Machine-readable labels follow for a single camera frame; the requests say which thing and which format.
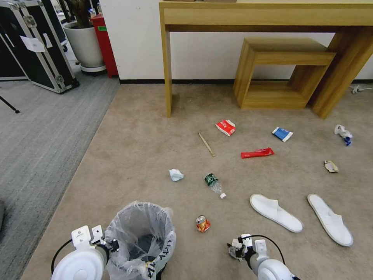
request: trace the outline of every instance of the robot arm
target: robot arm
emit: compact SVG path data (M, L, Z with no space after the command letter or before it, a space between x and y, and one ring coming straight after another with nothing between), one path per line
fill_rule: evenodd
M269 258L264 239L255 241L255 250L250 234L243 234L227 245L229 254L239 261L245 260L259 280L300 280L284 263Z
M52 280L101 280L110 253L119 249L115 239L107 243L104 238L101 226L92 229L82 226L72 231L71 240L57 251L52 260ZM70 242L76 250L66 255L54 268L57 254Z

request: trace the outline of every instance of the wooden console table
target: wooden console table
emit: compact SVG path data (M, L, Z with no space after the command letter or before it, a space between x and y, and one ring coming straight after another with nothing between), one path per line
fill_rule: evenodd
M335 32L336 56L310 104L325 119L373 53L373 2L368 0L237 0L159 2L167 117L171 117L170 32Z

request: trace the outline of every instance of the potted plant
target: potted plant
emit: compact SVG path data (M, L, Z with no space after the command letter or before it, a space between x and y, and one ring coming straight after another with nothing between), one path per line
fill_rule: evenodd
M76 21L63 28L83 72L106 69L93 25L88 18L86 0L66 0Z

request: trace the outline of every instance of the white flower pot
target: white flower pot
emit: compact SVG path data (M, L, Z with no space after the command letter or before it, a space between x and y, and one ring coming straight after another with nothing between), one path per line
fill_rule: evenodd
M71 48L85 72L99 72L106 69L94 27L74 28L76 22L66 24L63 29Z

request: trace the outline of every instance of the floor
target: floor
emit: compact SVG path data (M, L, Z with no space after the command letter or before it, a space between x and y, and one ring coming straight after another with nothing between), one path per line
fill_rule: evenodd
M106 228L117 211L135 200L173 210L176 249L163 279L256 279L227 253L226 243L242 233L272 238L300 279L373 278L372 92L347 93L326 120L309 109L239 110L232 86L174 85L174 93L167 119L163 85L120 87L22 280L49 278L51 259L72 230L85 224ZM214 126L223 119L236 124L231 137ZM336 124L354 134L351 147L333 134ZM276 126L294 135L283 143L271 134ZM268 146L275 155L240 158L241 152ZM333 160L340 172L328 173L324 160ZM184 179L172 182L172 168L180 169ZM209 172L220 179L224 200L206 187L203 177ZM253 193L278 199L303 222L303 231L292 233L256 213L249 204ZM307 202L310 193L343 216L354 236L351 248L325 233ZM205 233L195 228L201 214L211 222ZM270 256L279 258L267 246ZM57 262L71 250L67 246Z
M67 56L80 86L63 95L28 81L0 82L0 279L22 275L118 87L89 77Z

